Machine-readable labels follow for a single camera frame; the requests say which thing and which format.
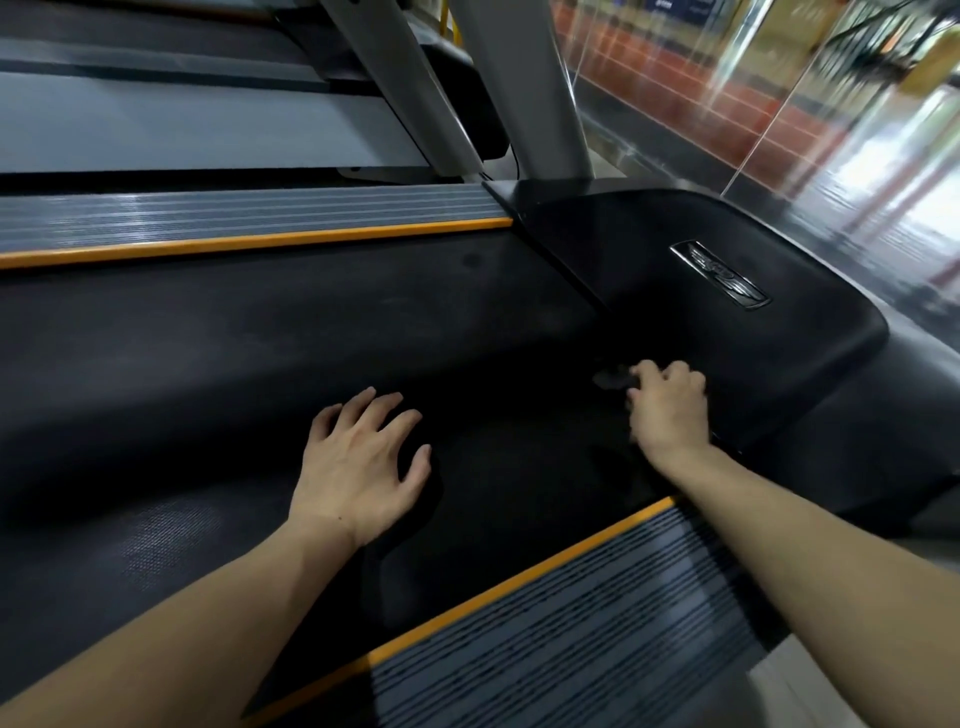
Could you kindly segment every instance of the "hand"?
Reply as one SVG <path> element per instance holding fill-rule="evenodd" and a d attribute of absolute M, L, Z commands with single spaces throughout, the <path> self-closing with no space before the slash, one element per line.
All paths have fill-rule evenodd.
<path fill-rule="evenodd" d="M 334 404 L 314 418 L 290 503 L 291 521 L 339 522 L 358 547 L 410 510 L 430 475 L 429 445 L 417 450 L 403 480 L 396 471 L 396 455 L 420 421 L 420 412 L 401 412 L 381 430 L 403 396 L 375 396 L 370 387 L 346 405 Z"/>
<path fill-rule="evenodd" d="M 639 389 L 627 391 L 630 432 L 647 460 L 663 472 L 677 458 L 707 451 L 707 379 L 682 361 L 661 372 L 646 359 L 630 371 L 640 379 Z"/>

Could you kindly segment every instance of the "forearm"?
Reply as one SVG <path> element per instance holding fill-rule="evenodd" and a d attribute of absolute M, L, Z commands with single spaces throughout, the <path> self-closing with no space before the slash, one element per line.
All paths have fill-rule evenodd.
<path fill-rule="evenodd" d="M 348 531 L 327 525 L 286 523 L 19 695 L 0 709 L 0 723 L 233 723 L 354 551 Z"/>
<path fill-rule="evenodd" d="M 717 449 L 664 473 L 696 504 L 874 728 L 960 716 L 960 578 L 850 526 Z"/>

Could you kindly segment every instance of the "blue sign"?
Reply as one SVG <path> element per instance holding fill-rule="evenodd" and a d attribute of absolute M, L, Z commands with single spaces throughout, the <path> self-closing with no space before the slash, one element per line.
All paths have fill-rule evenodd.
<path fill-rule="evenodd" d="M 643 9 L 703 27 L 719 2 L 723 0 L 644 0 Z"/>

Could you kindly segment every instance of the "wrist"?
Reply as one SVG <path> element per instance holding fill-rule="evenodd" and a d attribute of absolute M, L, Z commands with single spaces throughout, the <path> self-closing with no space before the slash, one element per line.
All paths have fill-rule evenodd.
<path fill-rule="evenodd" d="M 279 532 L 310 555 L 329 551 L 331 545 L 352 556 L 359 548 L 356 534 L 342 519 L 332 516 L 291 515 Z"/>
<path fill-rule="evenodd" d="M 644 454 L 661 475 L 681 490 L 704 468 L 716 468 L 730 459 L 720 448 L 709 444 L 664 448 Z"/>

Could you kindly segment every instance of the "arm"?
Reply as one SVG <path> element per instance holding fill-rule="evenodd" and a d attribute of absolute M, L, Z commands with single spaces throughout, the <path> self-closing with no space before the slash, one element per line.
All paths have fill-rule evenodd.
<path fill-rule="evenodd" d="M 960 576 L 832 516 L 709 444 L 705 380 L 634 369 L 631 431 L 717 530 L 851 706 L 874 728 L 960 716 Z"/>
<path fill-rule="evenodd" d="M 0 725 L 235 723 L 333 575 L 409 510 L 429 476 L 428 446 L 404 480 L 396 472 L 420 413 L 379 429 L 401 399 L 369 389 L 322 411 L 280 529 L 21 693 L 0 708 Z"/>

